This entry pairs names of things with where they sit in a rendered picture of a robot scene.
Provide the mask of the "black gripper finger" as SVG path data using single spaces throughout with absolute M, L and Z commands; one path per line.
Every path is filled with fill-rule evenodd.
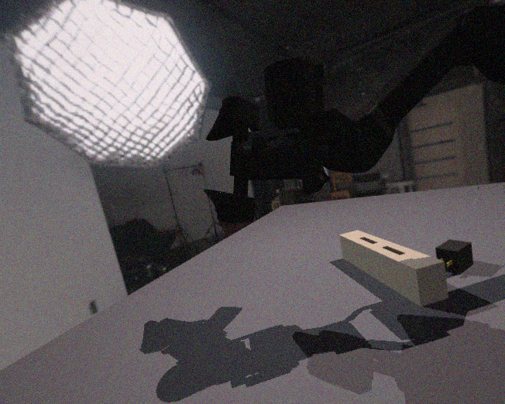
M 225 121 L 222 118 L 222 108 L 219 110 L 219 115 L 209 132 L 206 140 L 208 141 L 216 141 L 219 139 L 224 139 L 227 137 L 233 136 L 233 127 L 225 124 Z
M 204 192 L 210 197 L 211 201 L 215 206 L 215 211 L 217 213 L 218 213 L 218 200 L 220 199 L 220 197 L 221 196 L 230 197 L 230 195 L 233 196 L 233 193 L 226 193 L 219 190 L 204 190 Z

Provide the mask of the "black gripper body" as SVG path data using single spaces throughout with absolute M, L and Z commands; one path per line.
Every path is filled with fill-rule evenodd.
M 251 222 L 255 197 L 248 197 L 249 180 L 275 180 L 266 171 L 263 154 L 269 138 L 248 141 L 249 129 L 259 130 L 259 106 L 239 95 L 222 100 L 222 118 L 233 127 L 230 176 L 234 176 L 233 196 L 218 200 L 217 219 L 225 223 Z

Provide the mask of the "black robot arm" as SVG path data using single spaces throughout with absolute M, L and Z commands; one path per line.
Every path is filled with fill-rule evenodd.
M 466 9 L 439 26 L 348 118 L 335 108 L 324 111 L 323 64 L 300 57 L 270 64 L 263 71 L 269 122 L 279 130 L 299 132 L 268 140 L 266 171 L 275 180 L 302 179 L 305 196 L 330 181 L 324 167 L 343 173 L 369 171 L 392 143 L 399 122 L 455 65 L 474 66 L 505 85 L 505 5 Z

